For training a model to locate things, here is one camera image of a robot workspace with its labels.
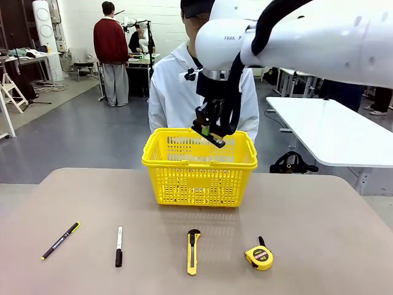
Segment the white wall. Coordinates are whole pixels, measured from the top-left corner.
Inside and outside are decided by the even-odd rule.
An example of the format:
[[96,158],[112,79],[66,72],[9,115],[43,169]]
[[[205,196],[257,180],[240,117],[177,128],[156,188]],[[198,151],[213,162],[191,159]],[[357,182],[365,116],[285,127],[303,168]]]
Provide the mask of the white wall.
[[[315,13],[335,14],[354,3],[366,0],[314,0],[305,5],[289,18]],[[93,28],[103,16],[101,3],[103,0],[58,0],[64,35],[68,47],[87,48],[94,52]],[[187,40],[184,25],[180,18],[180,0],[112,0],[116,11],[125,10],[117,16],[130,18],[147,18],[152,21],[152,32],[157,53],[169,54],[181,42]],[[263,10],[270,0],[249,0],[253,9]]]

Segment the white tower fan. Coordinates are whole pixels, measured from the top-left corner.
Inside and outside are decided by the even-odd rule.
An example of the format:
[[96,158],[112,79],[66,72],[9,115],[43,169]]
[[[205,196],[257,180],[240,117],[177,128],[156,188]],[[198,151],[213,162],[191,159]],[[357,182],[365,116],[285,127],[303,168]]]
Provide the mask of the white tower fan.
[[[52,20],[49,13],[47,1],[33,1],[33,12],[36,20],[39,42],[41,45],[49,46],[53,53],[57,53],[55,34],[53,33]],[[50,72],[55,81],[63,80],[63,70],[61,68],[60,57],[53,54],[48,57]]]

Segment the sneaker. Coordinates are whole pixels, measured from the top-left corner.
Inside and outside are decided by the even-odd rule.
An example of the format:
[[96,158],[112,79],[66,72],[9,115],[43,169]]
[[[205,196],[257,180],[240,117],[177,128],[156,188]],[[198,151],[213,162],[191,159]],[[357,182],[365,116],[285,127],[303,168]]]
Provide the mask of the sneaker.
[[373,115],[373,116],[386,116],[386,115],[387,115],[387,112],[372,111],[372,112],[370,113],[370,115]]

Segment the red jacket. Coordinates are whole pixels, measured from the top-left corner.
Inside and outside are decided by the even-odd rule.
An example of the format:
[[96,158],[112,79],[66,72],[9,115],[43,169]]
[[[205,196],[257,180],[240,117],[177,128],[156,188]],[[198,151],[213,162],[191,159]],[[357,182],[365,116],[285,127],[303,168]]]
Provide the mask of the red jacket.
[[103,18],[94,26],[94,49],[102,63],[119,64],[128,61],[128,47],[120,24]]

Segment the yellow basket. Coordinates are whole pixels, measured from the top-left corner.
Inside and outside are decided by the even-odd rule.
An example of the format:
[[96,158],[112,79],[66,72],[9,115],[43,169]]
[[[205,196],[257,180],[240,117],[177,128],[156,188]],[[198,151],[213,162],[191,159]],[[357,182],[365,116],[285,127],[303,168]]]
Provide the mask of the yellow basket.
[[219,149],[190,128],[160,128],[147,141],[142,163],[161,205],[238,207],[257,152],[246,132],[225,137]]

